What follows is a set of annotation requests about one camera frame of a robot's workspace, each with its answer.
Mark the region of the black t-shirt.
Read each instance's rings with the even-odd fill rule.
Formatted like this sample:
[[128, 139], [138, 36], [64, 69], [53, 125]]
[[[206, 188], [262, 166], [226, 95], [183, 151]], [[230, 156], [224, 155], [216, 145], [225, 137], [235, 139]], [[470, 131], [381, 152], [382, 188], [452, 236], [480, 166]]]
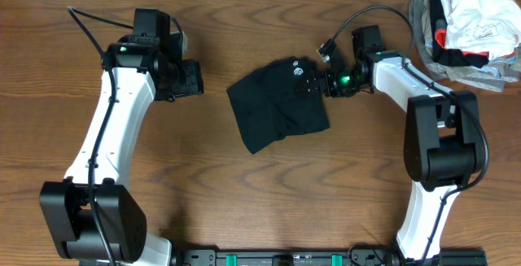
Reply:
[[285, 137], [330, 127], [316, 71], [315, 61], [291, 56], [257, 68], [226, 90], [251, 154]]

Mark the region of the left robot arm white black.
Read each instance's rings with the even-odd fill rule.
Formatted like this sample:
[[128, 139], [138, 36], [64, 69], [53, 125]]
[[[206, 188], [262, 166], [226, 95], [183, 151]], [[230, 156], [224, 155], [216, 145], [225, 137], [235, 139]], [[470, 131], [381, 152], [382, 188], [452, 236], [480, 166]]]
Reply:
[[170, 265], [172, 243], [147, 229], [129, 192], [139, 130], [154, 101], [202, 94], [199, 63], [184, 59], [183, 32], [128, 35], [103, 55], [98, 105], [62, 181], [47, 181], [39, 203], [55, 249], [82, 265]]

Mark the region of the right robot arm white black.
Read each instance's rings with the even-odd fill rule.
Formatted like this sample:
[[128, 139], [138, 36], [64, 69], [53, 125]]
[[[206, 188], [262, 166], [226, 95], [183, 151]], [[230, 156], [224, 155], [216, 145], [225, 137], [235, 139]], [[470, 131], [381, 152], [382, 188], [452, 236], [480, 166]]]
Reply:
[[361, 52], [346, 68], [338, 52], [330, 68], [301, 78], [305, 98], [351, 97], [362, 90], [386, 94], [406, 115], [403, 157], [412, 181], [405, 218], [392, 249], [356, 245], [334, 265], [485, 265], [480, 250], [443, 250], [440, 238], [451, 206], [476, 185], [488, 166], [488, 143], [472, 92], [438, 85], [397, 51]]

